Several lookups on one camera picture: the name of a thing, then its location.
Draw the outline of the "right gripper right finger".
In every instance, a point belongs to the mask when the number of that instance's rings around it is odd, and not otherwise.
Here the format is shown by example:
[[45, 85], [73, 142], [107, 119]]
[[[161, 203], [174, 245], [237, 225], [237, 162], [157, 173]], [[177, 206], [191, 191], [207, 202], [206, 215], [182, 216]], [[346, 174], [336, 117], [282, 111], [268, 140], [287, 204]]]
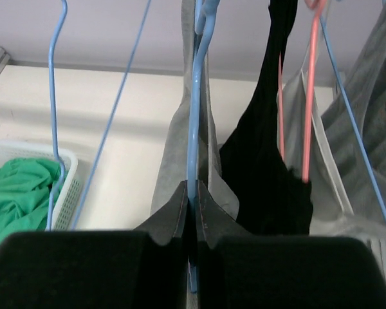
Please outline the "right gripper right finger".
[[359, 239], [254, 236], [197, 185], [200, 308], [386, 308], [386, 282]]

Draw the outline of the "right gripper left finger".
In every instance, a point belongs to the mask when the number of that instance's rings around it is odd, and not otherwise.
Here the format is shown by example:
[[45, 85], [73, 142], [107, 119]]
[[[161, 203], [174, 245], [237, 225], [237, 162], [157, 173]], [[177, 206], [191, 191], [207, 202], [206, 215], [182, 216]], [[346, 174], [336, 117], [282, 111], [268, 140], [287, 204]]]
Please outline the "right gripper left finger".
[[0, 308], [185, 308], [187, 186], [133, 230], [18, 232], [0, 244]]

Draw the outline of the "light grey tank top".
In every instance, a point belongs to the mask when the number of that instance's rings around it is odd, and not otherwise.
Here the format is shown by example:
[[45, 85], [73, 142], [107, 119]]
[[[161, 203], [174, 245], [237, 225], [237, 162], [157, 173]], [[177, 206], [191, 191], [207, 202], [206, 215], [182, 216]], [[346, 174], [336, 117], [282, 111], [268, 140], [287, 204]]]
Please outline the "light grey tank top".
[[[150, 214], [154, 214], [164, 206], [173, 195], [179, 182], [187, 179], [188, 121], [196, 40], [194, 21], [195, 8], [199, 3], [199, 1], [181, 2], [184, 57], [183, 96], [170, 122]], [[233, 219], [236, 219], [239, 212], [239, 200], [221, 177], [221, 159], [210, 101], [208, 56], [204, 58], [201, 74], [200, 103], [198, 176], [206, 184], [213, 200]]]

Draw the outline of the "green tank top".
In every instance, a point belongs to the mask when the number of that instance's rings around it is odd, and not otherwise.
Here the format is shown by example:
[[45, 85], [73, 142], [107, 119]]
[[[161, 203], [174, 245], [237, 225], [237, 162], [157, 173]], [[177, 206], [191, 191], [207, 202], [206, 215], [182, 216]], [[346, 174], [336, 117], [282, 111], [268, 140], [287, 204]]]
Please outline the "green tank top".
[[26, 230], [44, 230], [48, 200], [60, 177], [58, 162], [15, 158], [0, 167], [0, 242]]

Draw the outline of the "blue wire hanger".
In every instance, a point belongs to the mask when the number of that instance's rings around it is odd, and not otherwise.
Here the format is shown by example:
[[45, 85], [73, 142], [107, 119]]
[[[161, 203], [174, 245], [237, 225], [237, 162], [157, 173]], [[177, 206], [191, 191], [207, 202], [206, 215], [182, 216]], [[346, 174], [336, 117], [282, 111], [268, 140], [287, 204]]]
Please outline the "blue wire hanger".
[[187, 144], [187, 195], [192, 225], [192, 241], [189, 245], [188, 262], [190, 291], [193, 294], [198, 292], [199, 287], [196, 211], [199, 210], [198, 158], [201, 78], [205, 56], [214, 33], [219, 3], [219, 0], [196, 1], [194, 7], [194, 54]]
[[[59, 163], [60, 177], [50, 191], [50, 197], [48, 200], [48, 217], [47, 217], [47, 224], [46, 224], [46, 230], [47, 231], [50, 231], [51, 226], [52, 226], [54, 195], [56, 193], [58, 193], [59, 187], [64, 182], [64, 177], [66, 174], [65, 164], [64, 164], [62, 158], [59, 156], [59, 141], [58, 141], [58, 131], [57, 131], [57, 106], [56, 106], [56, 95], [55, 95], [55, 72], [54, 72], [55, 47], [56, 47], [60, 32], [62, 30], [62, 27], [64, 25], [66, 16], [68, 14], [68, 2], [66, 0], [62, 0], [61, 3], [62, 3], [62, 11], [60, 13], [60, 17], [59, 17], [58, 23], [54, 29], [53, 35], [51, 37], [49, 50], [48, 50], [48, 71], [49, 71], [49, 89], [50, 89], [52, 148], [53, 148], [53, 155], [54, 155], [56, 161]], [[80, 197], [80, 203], [78, 206], [78, 211], [77, 211], [77, 214], [75, 216], [75, 219], [73, 220], [74, 225], [76, 225], [78, 222], [78, 217], [80, 216], [80, 212], [81, 212], [81, 210], [84, 206], [84, 203], [86, 201], [91, 182], [93, 181], [93, 177], [94, 177], [96, 169], [98, 167], [98, 163], [100, 161], [102, 151], [104, 150], [104, 146], [105, 146], [110, 128], [112, 126], [112, 123], [113, 123], [113, 120], [115, 117], [115, 113], [116, 113], [116, 110], [118, 108], [118, 105], [119, 105], [119, 102], [120, 102], [120, 99], [121, 99], [121, 96], [122, 96], [122, 93], [123, 93], [123, 90], [125, 87], [125, 83], [127, 81], [129, 70], [131, 69], [131, 65], [133, 63], [133, 59], [134, 59], [134, 56], [136, 54], [136, 49], [137, 49], [138, 44], [140, 42], [140, 38], [142, 35], [143, 27], [144, 27], [146, 19], [147, 19], [147, 14], [149, 12], [150, 5], [151, 5], [151, 2], [147, 1], [146, 7], [145, 7], [145, 10], [143, 13], [142, 21], [140, 23], [140, 28], [138, 30], [138, 34], [136, 36], [136, 40], [134, 42], [134, 46], [133, 46], [131, 55], [129, 57], [129, 61], [127, 63], [125, 73], [122, 77], [122, 81], [120, 83], [120, 87], [118, 88], [118, 92], [116, 94], [116, 98], [115, 98], [113, 107], [111, 109], [111, 113], [110, 113], [109, 119], [107, 121], [106, 128], [104, 130], [104, 133], [102, 135], [102, 139], [100, 141], [98, 150], [96, 152], [96, 156], [95, 156], [95, 159], [93, 161], [90, 175], [87, 179], [87, 182], [84, 186], [84, 190], [82, 191], [82, 195]]]

